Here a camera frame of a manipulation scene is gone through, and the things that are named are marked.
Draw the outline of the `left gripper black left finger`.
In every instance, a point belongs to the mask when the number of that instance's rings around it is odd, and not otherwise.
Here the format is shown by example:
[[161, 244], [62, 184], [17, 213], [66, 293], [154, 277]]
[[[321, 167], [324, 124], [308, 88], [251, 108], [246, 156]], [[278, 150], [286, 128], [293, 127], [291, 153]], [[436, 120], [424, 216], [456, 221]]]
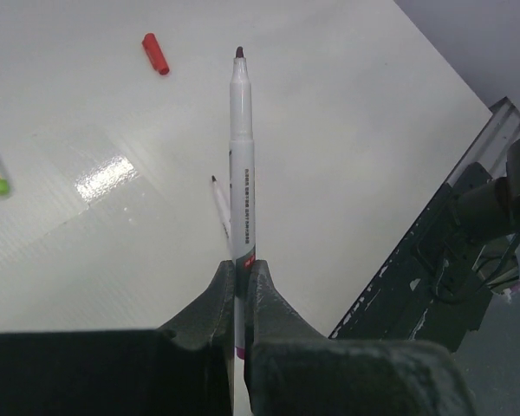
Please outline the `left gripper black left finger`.
[[154, 329], [0, 334], [0, 415], [229, 415], [235, 269]]

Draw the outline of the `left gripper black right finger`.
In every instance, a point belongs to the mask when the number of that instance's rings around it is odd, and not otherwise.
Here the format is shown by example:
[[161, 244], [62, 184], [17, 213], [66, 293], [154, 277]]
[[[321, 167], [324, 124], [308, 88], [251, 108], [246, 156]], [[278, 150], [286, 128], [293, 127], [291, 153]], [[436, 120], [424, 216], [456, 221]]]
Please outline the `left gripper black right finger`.
[[449, 353], [425, 341], [337, 341], [277, 291], [266, 261], [251, 269], [244, 381], [255, 415], [473, 415]]

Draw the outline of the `white pen purple end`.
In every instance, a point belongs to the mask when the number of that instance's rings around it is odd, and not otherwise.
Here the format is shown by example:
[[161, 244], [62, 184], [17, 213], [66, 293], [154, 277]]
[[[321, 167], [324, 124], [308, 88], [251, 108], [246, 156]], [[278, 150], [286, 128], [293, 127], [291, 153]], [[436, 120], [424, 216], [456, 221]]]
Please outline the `white pen purple end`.
[[231, 255], [235, 266], [235, 349], [245, 357], [245, 301], [256, 261], [255, 144], [252, 95], [244, 48], [236, 49], [230, 83]]

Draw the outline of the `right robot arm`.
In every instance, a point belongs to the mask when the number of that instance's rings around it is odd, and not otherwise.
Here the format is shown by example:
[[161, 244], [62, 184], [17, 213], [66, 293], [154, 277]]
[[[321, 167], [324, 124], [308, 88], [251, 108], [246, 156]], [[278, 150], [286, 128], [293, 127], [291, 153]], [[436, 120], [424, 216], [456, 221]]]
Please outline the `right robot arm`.
[[520, 233], [520, 139], [507, 152], [506, 175], [457, 197], [453, 212], [474, 243]]

